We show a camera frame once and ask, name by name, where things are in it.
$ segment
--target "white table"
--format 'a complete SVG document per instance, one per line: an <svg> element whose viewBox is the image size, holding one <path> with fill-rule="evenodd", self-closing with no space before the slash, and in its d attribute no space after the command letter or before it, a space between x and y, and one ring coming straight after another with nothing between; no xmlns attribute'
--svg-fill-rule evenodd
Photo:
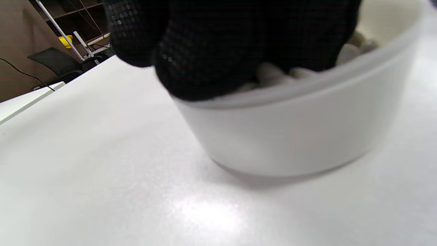
<svg viewBox="0 0 437 246"><path fill-rule="evenodd" d="M0 245L437 245L431 26L385 143L307 177L223 170L153 70L109 59L0 126Z"/></svg>
<svg viewBox="0 0 437 246"><path fill-rule="evenodd" d="M56 84L52 84L50 87L53 90L57 91L64 85L64 82L59 82ZM29 93L20 95L7 101L0 102L0 125L11 119L12 117L16 116L17 114L21 113L22 111L26 110L30 106L34 105L35 103L41 101L51 93L53 93L52 90L50 90L48 87L43 87L36 91L31 91Z"/></svg>

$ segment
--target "white plastic container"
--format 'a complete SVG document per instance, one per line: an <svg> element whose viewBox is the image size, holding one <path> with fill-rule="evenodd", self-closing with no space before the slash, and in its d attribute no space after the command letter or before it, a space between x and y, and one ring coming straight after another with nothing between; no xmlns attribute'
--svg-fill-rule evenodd
<svg viewBox="0 0 437 246"><path fill-rule="evenodd" d="M364 0L358 30L378 50L299 84L174 101L208 155L231 169L290 176L333 168L362 156L391 126L421 17L419 0Z"/></svg>

